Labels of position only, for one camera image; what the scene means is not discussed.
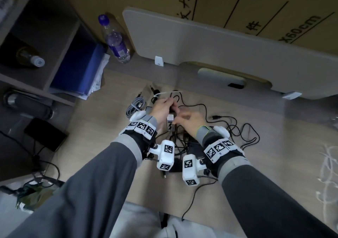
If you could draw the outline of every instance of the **purple bottle label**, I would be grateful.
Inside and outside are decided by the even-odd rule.
[[[112,52],[116,57],[124,56],[128,52],[126,45],[124,44],[123,41],[118,46],[116,47],[109,46],[109,48],[112,50]]]

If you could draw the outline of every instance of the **desk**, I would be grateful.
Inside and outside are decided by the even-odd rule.
[[[105,85],[87,101],[80,100],[68,126],[70,133],[53,163],[59,166],[61,180],[66,181],[83,165],[106,148],[129,123],[125,110],[150,81],[106,69]],[[161,85],[161,91],[172,86]],[[318,181],[323,162],[323,145],[337,145],[338,133],[324,125],[290,120],[282,115],[230,103],[210,96],[183,91],[186,104],[204,103],[208,116],[230,115],[239,125],[249,122],[261,141],[245,150],[246,157],[263,174],[283,188],[320,220],[322,204],[315,198],[322,190]],[[239,145],[242,141],[235,139]],[[181,174],[161,177],[155,162],[144,161],[137,170],[127,201],[175,216],[188,208],[195,188],[184,184]],[[328,209],[329,225],[338,217],[336,206]],[[186,218],[210,227],[245,236],[226,200],[219,183],[201,188]]]

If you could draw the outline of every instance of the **white cord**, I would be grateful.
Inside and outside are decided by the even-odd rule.
[[[335,188],[338,188],[338,185],[336,182],[332,181],[332,179],[335,176],[338,176],[338,174],[336,172],[334,172],[334,166],[338,164],[337,160],[335,158],[332,157],[331,155],[331,150],[332,149],[337,149],[338,146],[326,146],[325,145],[325,151],[326,153],[320,153],[323,154],[325,156],[323,164],[321,165],[320,168],[320,176],[318,178],[318,180],[320,182],[322,182],[323,184],[325,184],[323,192],[319,192],[316,191],[316,198],[323,203],[323,219],[324,219],[324,223],[327,222],[327,205],[328,204],[333,204],[338,202],[338,198],[332,199],[332,200],[327,200],[327,190],[328,187],[330,186],[330,184],[332,184]],[[328,169],[329,171],[329,176],[327,177],[327,179],[324,180],[324,170]]]
[[[129,107],[126,110],[127,118],[130,119],[130,117],[133,116],[133,114],[136,111],[141,111],[141,109],[144,107],[145,104],[146,102],[143,99],[143,97],[135,98],[135,100],[129,105]]]
[[[154,95],[154,97],[158,97],[158,95],[163,95],[163,94],[169,94],[169,93],[180,93],[183,91],[169,91],[169,92],[161,92],[161,93],[157,93],[156,95]]]

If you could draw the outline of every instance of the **purple bottle cap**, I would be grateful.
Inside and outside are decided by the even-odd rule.
[[[99,19],[99,23],[100,23],[102,26],[106,26],[106,25],[109,24],[109,18],[108,18],[108,16],[106,16],[105,14],[99,15],[98,19]]]

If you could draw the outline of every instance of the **sleeve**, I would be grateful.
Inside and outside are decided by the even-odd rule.
[[[139,145],[120,135],[8,238],[108,238],[141,162]]]
[[[203,147],[222,138],[203,132]],[[311,215],[290,195],[256,170],[238,151],[222,156],[213,168],[239,224],[248,238],[316,237],[338,235]]]

